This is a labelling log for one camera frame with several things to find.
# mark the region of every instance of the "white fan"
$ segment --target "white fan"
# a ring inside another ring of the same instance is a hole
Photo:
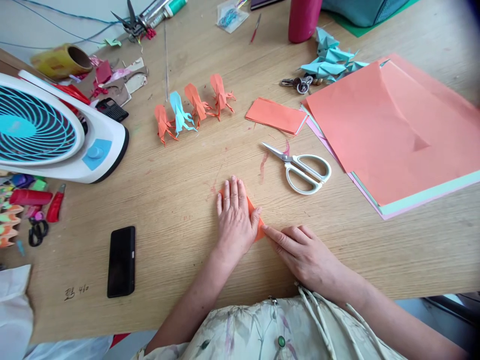
[[[122,160],[128,130],[36,76],[0,73],[0,169],[78,183],[98,183]],[[87,132],[77,116],[85,117]]]

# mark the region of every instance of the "red marker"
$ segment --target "red marker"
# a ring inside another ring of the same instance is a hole
[[[261,18],[262,14],[258,16],[258,20],[256,21],[255,30],[253,31],[253,35],[251,36],[250,44],[254,42],[255,35],[257,35],[257,29],[259,28]]]
[[[57,223],[59,221],[60,207],[64,199],[65,187],[66,185],[62,184],[51,201],[48,212],[46,213],[46,221],[49,223]]]

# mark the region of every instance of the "blue origami crane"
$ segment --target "blue origami crane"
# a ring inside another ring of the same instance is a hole
[[[185,120],[188,120],[193,125],[195,125],[192,115],[184,111],[184,107],[182,105],[182,98],[180,98],[180,95],[177,91],[174,91],[170,94],[170,105],[173,109],[173,112],[175,113],[175,131],[177,137],[179,136],[179,132],[181,132],[183,128],[187,130],[197,131],[195,126],[188,126],[185,122]]]
[[[309,75],[334,83],[368,65],[367,62],[352,61],[358,51],[351,53],[350,49],[348,51],[340,50],[340,42],[321,27],[316,28],[316,41],[318,42],[318,57],[311,63],[300,67]]]

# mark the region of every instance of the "person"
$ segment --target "person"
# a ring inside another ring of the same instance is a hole
[[[355,271],[306,226],[263,230],[298,279],[300,296],[214,309],[253,244],[262,208],[249,215],[235,176],[218,194],[218,241],[203,268],[135,360],[462,359],[467,354]]]

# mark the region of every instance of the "fan button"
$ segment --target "fan button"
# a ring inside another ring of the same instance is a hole
[[[104,151],[99,147],[92,146],[91,148],[88,149],[88,151],[86,152],[86,155],[90,159],[100,159],[101,157],[104,156]]]

